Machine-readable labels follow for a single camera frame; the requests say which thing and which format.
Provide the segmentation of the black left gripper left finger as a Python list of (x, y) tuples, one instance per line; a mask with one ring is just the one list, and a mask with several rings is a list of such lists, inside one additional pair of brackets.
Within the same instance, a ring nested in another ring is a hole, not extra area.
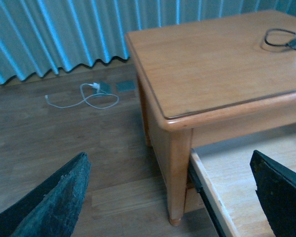
[(0, 237), (70, 237), (81, 212), (91, 164), (79, 153), (0, 213)]

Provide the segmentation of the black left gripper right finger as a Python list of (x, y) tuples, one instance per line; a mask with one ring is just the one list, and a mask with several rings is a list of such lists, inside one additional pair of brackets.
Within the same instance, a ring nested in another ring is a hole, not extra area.
[(277, 237), (296, 237), (296, 172), (258, 150), (250, 167), (260, 205)]

